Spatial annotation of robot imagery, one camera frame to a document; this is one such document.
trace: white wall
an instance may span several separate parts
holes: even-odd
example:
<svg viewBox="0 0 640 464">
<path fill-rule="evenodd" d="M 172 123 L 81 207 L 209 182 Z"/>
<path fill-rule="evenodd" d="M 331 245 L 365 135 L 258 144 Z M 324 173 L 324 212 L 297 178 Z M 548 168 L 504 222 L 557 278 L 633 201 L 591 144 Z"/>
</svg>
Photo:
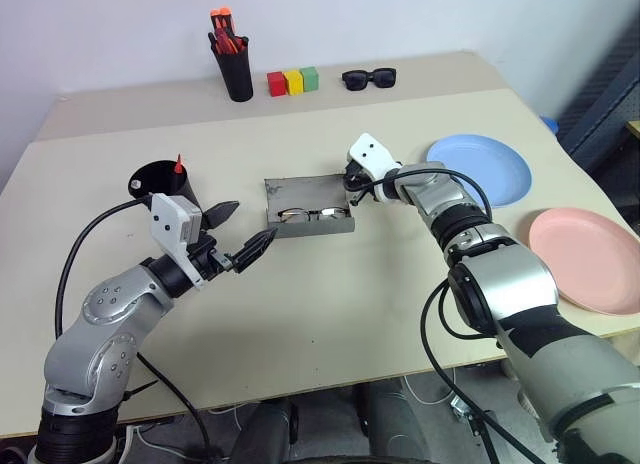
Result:
<svg viewBox="0 0 640 464">
<path fill-rule="evenodd" d="M 473 49 L 557 116 L 639 1 L 0 0 L 0 189 L 56 94 L 216 72 L 212 7 L 258 71 Z"/>
</svg>

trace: red block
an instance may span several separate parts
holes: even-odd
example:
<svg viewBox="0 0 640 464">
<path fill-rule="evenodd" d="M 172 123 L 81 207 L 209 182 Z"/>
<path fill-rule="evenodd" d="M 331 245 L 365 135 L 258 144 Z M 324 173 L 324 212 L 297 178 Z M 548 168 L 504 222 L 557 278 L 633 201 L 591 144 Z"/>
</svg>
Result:
<svg viewBox="0 0 640 464">
<path fill-rule="evenodd" d="M 287 81 L 281 72 L 269 72 L 267 82 L 271 97 L 284 96 L 287 93 Z"/>
</svg>

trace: black cup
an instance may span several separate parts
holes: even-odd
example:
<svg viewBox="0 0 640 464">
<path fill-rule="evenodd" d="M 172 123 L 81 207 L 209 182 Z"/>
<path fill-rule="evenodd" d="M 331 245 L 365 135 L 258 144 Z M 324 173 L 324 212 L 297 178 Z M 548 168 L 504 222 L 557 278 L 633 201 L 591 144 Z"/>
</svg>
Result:
<svg viewBox="0 0 640 464">
<path fill-rule="evenodd" d="M 249 68 L 249 38 L 243 37 L 242 40 L 244 48 L 237 54 L 219 54 L 215 47 L 211 49 L 220 66 L 229 97 L 236 102 L 248 101 L 253 97 Z"/>
<path fill-rule="evenodd" d="M 129 194 L 136 199 L 156 192 L 167 196 L 180 195 L 200 207 L 189 184 L 187 169 L 183 166 L 182 173 L 176 174 L 175 166 L 175 161 L 154 161 L 141 167 L 129 178 Z"/>
</svg>

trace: pink plate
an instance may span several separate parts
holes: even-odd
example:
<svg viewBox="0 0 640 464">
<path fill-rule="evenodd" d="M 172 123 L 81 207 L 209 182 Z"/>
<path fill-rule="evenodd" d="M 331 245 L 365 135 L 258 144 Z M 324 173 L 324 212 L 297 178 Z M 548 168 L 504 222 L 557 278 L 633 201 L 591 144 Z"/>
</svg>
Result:
<svg viewBox="0 0 640 464">
<path fill-rule="evenodd" d="M 603 314 L 640 312 L 640 243 L 618 224 L 583 209 L 550 209 L 533 221 L 529 245 L 573 303 Z"/>
</svg>

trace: wire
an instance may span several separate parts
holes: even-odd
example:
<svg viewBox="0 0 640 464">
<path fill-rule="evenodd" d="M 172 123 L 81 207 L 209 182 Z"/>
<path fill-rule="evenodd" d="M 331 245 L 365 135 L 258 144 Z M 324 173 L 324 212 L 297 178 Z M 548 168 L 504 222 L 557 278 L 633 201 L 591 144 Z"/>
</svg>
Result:
<svg viewBox="0 0 640 464">
<path fill-rule="evenodd" d="M 456 382 L 456 368 L 452 368 L 452 373 L 453 373 L 453 382 Z M 424 406 L 435 406 L 437 404 L 442 404 L 443 402 L 448 401 L 449 399 L 451 399 L 453 397 L 453 395 L 455 394 L 453 392 L 453 390 L 450 390 L 446 396 L 436 400 L 436 401 L 423 401 L 422 399 L 420 399 L 418 397 L 418 395 L 415 393 L 415 391 L 413 390 L 413 388 L 411 387 L 411 384 L 409 384 L 409 379 L 407 379 L 407 376 L 404 376 L 404 383 L 407 385 L 407 389 L 409 389 L 409 392 L 411 393 L 411 395 L 413 396 L 413 398 L 418 401 L 420 404 L 424 405 Z"/>
<path fill-rule="evenodd" d="M 141 430 L 140 432 L 141 432 L 142 434 L 144 434 L 144 433 L 146 433 L 146 432 L 152 431 L 152 430 L 153 430 L 153 429 L 155 429 L 156 427 L 158 427 L 158 423 L 157 423 L 157 422 L 154 422 L 153 424 L 149 424 L 149 427 L 147 427 L 146 429 Z"/>
<path fill-rule="evenodd" d="M 133 444 L 133 432 L 138 430 L 140 426 L 127 426 L 125 434 L 124 434 L 124 449 L 122 450 L 122 454 L 120 454 L 120 459 L 118 460 L 118 464 L 124 464 L 129 452 L 131 452 L 131 446 Z"/>
<path fill-rule="evenodd" d="M 151 364 L 142 354 L 138 353 L 137 356 L 140 362 L 142 362 L 142 364 L 144 364 L 146 368 L 153 373 L 153 375 L 155 375 L 158 379 L 160 379 L 163 382 L 163 384 L 167 386 L 169 390 L 173 392 L 175 396 L 178 399 L 180 399 L 180 401 L 182 401 L 184 406 L 189 410 L 189 412 L 193 416 L 193 419 L 196 421 L 196 424 L 198 424 L 200 433 L 202 434 L 202 440 L 204 442 L 204 449 L 205 449 L 207 458 L 209 460 L 213 460 L 213 458 L 215 457 L 222 457 L 223 456 L 222 452 L 219 449 L 217 448 L 214 449 L 211 446 L 211 441 L 209 440 L 209 433 L 207 432 L 207 428 L 204 425 L 204 422 L 202 421 L 200 414 L 198 414 L 198 411 L 196 410 L 196 408 L 193 407 L 193 404 L 191 404 L 191 401 L 189 401 L 189 399 L 187 399 L 187 397 L 180 391 L 180 389 L 178 389 L 175 386 L 175 384 L 173 384 L 173 382 L 171 382 L 164 374 L 162 374 L 162 372 L 160 372 L 153 364 Z"/>
<path fill-rule="evenodd" d="M 238 420 L 238 408 L 237 407 L 233 408 L 233 419 L 234 419 L 234 421 L 236 421 L 236 426 L 238 427 L 238 430 L 242 431 L 242 426 L 240 425 L 240 421 Z"/>
<path fill-rule="evenodd" d="M 64 267 L 62 268 L 62 274 L 60 275 L 58 290 L 56 292 L 56 307 L 55 307 L 55 313 L 54 313 L 56 339 L 62 335 L 62 307 L 63 307 L 63 300 L 64 300 L 64 291 L 67 287 L 67 281 L 69 280 L 69 272 L 71 271 L 71 265 L 73 264 L 73 260 L 76 258 L 76 254 L 78 254 L 78 250 L 80 249 L 82 242 L 89 235 L 89 233 L 98 224 L 104 221 L 107 217 L 112 216 L 115 213 L 120 212 L 124 209 L 128 209 L 130 207 L 137 206 L 138 204 L 148 202 L 149 199 L 150 199 L 149 196 L 139 197 L 138 199 L 125 202 L 124 204 L 120 204 L 118 206 L 112 207 L 107 211 L 104 211 L 102 214 L 96 217 L 93 221 L 91 221 L 89 225 L 85 227 L 80 233 L 80 235 L 76 238 L 76 241 L 73 243 L 73 246 L 71 246 L 71 251 L 69 251 L 69 255 L 67 256 L 67 260 L 64 263 Z"/>
<path fill-rule="evenodd" d="M 230 412 L 234 412 L 237 409 L 240 409 L 241 407 L 246 406 L 247 404 L 249 404 L 248 402 L 245 402 L 244 404 L 239 404 L 237 406 L 231 406 L 227 409 L 224 409 L 222 411 L 214 411 L 213 409 L 209 409 L 207 412 L 209 414 L 213 414 L 214 416 L 221 416 L 223 414 L 229 414 Z"/>
<path fill-rule="evenodd" d="M 440 293 L 440 299 L 438 301 L 438 315 L 440 316 L 440 322 L 442 323 L 442 327 L 444 327 L 445 331 L 447 331 L 453 337 L 457 337 L 458 339 L 463 339 L 466 341 L 490 338 L 491 336 L 485 336 L 484 334 L 460 334 L 454 331 L 453 329 L 451 329 L 451 327 L 449 327 L 449 324 L 447 323 L 447 319 L 444 317 L 444 299 L 447 296 L 448 290 L 449 290 L 449 283 L 446 282 L 444 288 L 442 289 L 442 292 Z"/>
<path fill-rule="evenodd" d="M 509 444 L 511 444 L 518 452 L 520 452 L 523 456 L 529 459 L 534 464 L 545 464 L 542 459 L 536 456 L 533 452 L 531 452 L 524 444 L 522 444 L 518 439 L 516 439 L 513 435 L 509 433 L 504 427 L 498 424 L 491 416 L 487 415 L 480 406 L 478 406 L 473 399 L 467 396 L 462 390 L 449 379 L 446 372 L 440 367 L 440 364 L 436 360 L 436 356 L 433 354 L 431 347 L 429 346 L 429 341 L 427 339 L 427 314 L 429 313 L 429 308 L 431 307 L 431 303 L 436 298 L 439 292 L 447 285 L 447 281 L 444 280 L 433 290 L 433 292 L 427 298 L 427 301 L 424 303 L 424 307 L 422 309 L 422 314 L 420 315 L 420 338 L 422 340 L 422 346 L 424 347 L 424 351 L 427 353 L 427 357 L 429 357 L 429 361 L 431 361 L 431 365 L 433 369 L 438 373 L 440 378 L 455 392 L 460 399 L 462 399 L 472 411 L 474 411 L 485 423 L 491 426 L 500 436 L 504 438 Z"/>
<path fill-rule="evenodd" d="M 475 189 L 475 191 L 480 196 L 480 199 L 482 200 L 482 205 L 484 206 L 484 212 L 489 218 L 489 220 L 490 221 L 493 220 L 493 212 L 491 211 L 491 204 L 489 203 L 489 198 L 484 193 L 480 185 L 476 181 L 471 179 L 469 176 L 467 176 L 466 174 L 463 174 L 458 171 L 453 171 L 451 169 L 425 168 L 425 169 L 415 169 L 413 171 L 399 172 L 398 174 L 395 174 L 393 176 L 384 177 L 382 179 L 378 179 L 377 181 L 367 182 L 359 186 L 351 187 L 347 190 L 349 192 L 359 192 L 364 190 L 370 190 L 380 184 L 388 184 L 390 182 L 395 181 L 396 179 L 400 179 L 401 177 L 415 176 L 417 174 L 447 174 L 449 176 L 454 176 L 467 182 L 471 187 Z"/>
<path fill-rule="evenodd" d="M 135 428 L 136 434 L 138 435 L 138 439 L 140 439 L 140 442 L 142 444 L 144 444 L 147 447 L 150 447 L 151 449 L 156 449 L 157 451 L 162 451 L 162 452 L 166 452 L 169 454 L 173 454 L 174 456 L 178 456 L 182 459 L 184 459 L 185 461 L 191 461 L 191 462 L 206 462 L 205 459 L 198 459 L 195 457 L 189 457 L 186 454 L 184 454 L 181 451 L 175 450 L 175 449 L 171 449 L 170 447 L 165 447 L 165 446 L 160 446 L 158 444 L 155 444 L 153 442 L 149 442 L 147 440 L 145 440 L 144 437 L 142 437 L 142 433 L 140 432 L 140 429 L 138 427 Z"/>
<path fill-rule="evenodd" d="M 89 235 L 89 233 L 102 221 L 104 221 L 107 217 L 116 214 L 124 209 L 128 209 L 130 207 L 137 206 L 138 204 L 143 204 L 149 202 L 151 199 L 150 196 L 139 197 L 138 199 L 133 199 L 131 201 L 127 201 L 123 204 L 119 204 L 111 209 L 103 212 L 98 217 L 96 217 L 93 221 L 91 221 L 87 227 L 85 227 L 80 235 L 76 238 L 73 246 L 71 247 L 71 251 L 69 251 L 69 255 L 67 256 L 67 260 L 64 263 L 64 267 L 62 269 L 62 274 L 60 275 L 60 281 L 58 283 L 58 290 L 56 292 L 56 304 L 55 304 L 55 312 L 54 312 L 54 328 L 56 339 L 58 339 L 62 335 L 62 314 L 64 308 L 64 292 L 67 287 L 67 281 L 69 280 L 69 273 L 71 272 L 71 266 L 73 265 L 73 261 L 78 254 L 78 250 L 82 245 L 83 241 Z M 198 411 L 193 407 L 193 404 L 185 397 L 185 395 L 180 392 L 180 390 L 158 369 L 156 369 L 142 354 L 137 354 L 138 359 L 142 364 L 145 365 L 151 373 L 153 373 L 158 379 L 160 379 L 170 390 L 173 392 L 180 401 L 185 405 L 185 407 L 189 410 L 193 418 L 195 419 L 198 427 L 200 428 L 200 432 L 202 433 L 202 440 L 204 443 L 205 453 L 207 455 L 207 459 L 212 461 L 215 457 L 222 457 L 222 451 L 219 449 L 214 449 L 211 446 L 211 441 L 209 440 L 209 433 L 207 432 L 207 428 L 202 421 L 202 418 L 198 414 Z"/>
</svg>

